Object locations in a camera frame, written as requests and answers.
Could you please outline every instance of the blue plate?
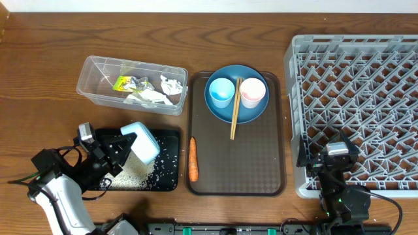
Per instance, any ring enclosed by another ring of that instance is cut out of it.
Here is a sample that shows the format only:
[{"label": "blue plate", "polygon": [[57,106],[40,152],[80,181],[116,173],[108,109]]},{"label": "blue plate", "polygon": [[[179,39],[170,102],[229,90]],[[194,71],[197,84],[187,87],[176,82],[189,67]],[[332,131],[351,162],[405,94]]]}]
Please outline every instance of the blue plate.
[{"label": "blue plate", "polygon": [[217,108],[212,102],[212,99],[210,98],[209,86],[216,78],[228,78],[233,82],[236,89],[236,79],[238,77],[243,78],[244,80],[247,78],[258,78],[266,86],[266,95],[260,101],[259,105],[257,105],[255,108],[246,108],[240,102],[238,119],[236,121],[238,124],[253,121],[264,112],[268,104],[268,86],[261,74],[259,74],[256,70],[253,70],[243,65],[229,65],[223,67],[222,69],[219,69],[218,71],[213,73],[209,78],[208,82],[206,83],[206,87],[204,88],[204,99],[210,111],[220,120],[226,121],[227,123],[231,123],[231,120],[233,118],[234,99],[232,99],[231,103],[229,103],[229,105],[226,108]]}]

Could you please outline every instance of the wooden chopstick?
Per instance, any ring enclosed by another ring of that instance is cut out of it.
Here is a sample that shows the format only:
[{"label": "wooden chopstick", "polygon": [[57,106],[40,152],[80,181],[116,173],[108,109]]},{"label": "wooden chopstick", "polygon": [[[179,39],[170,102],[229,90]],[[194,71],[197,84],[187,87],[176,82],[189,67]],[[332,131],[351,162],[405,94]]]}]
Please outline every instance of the wooden chopstick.
[{"label": "wooden chopstick", "polygon": [[241,100],[241,94],[240,94],[241,83],[242,83],[242,78],[238,78],[236,80],[233,119],[231,120],[231,140],[234,140],[235,138],[236,122],[238,120],[238,113],[240,109],[240,100]]}]

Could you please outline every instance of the green cable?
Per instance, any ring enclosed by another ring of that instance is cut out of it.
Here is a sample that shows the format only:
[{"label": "green cable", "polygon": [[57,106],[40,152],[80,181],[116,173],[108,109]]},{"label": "green cable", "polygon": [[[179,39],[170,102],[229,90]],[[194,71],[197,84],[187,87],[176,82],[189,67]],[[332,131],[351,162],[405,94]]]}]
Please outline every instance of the green cable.
[{"label": "green cable", "polygon": [[18,180],[14,180],[14,181],[17,181],[17,182],[22,182],[22,181],[28,180],[28,179],[30,179],[30,178],[33,178],[33,177],[35,177],[35,176],[37,176],[37,175],[39,175],[39,172],[36,172],[36,173],[34,173],[34,174],[30,175],[30,176],[26,176],[26,177],[24,177],[24,178],[22,178],[22,179],[18,179]]}]

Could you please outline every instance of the orange carrot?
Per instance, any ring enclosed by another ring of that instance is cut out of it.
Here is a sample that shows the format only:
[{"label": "orange carrot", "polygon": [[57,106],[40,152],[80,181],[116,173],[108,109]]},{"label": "orange carrot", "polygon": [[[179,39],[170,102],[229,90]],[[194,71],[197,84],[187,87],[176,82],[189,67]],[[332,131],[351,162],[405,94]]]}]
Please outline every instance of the orange carrot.
[{"label": "orange carrot", "polygon": [[191,137],[190,146],[189,146],[189,179],[192,182],[195,182],[199,179],[199,168],[197,166],[196,140],[194,137]]}]

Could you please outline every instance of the cup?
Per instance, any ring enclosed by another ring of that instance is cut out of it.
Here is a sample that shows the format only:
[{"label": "cup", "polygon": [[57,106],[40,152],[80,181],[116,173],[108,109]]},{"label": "cup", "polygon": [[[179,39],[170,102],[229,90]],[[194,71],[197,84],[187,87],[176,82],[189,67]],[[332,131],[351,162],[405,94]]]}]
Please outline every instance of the cup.
[{"label": "cup", "polygon": [[266,95],[266,86],[257,78],[247,78],[240,86],[241,102],[246,108],[255,108]]},{"label": "cup", "polygon": [[229,79],[217,78],[210,84],[209,94],[216,107],[225,108],[234,97],[235,86]]}]

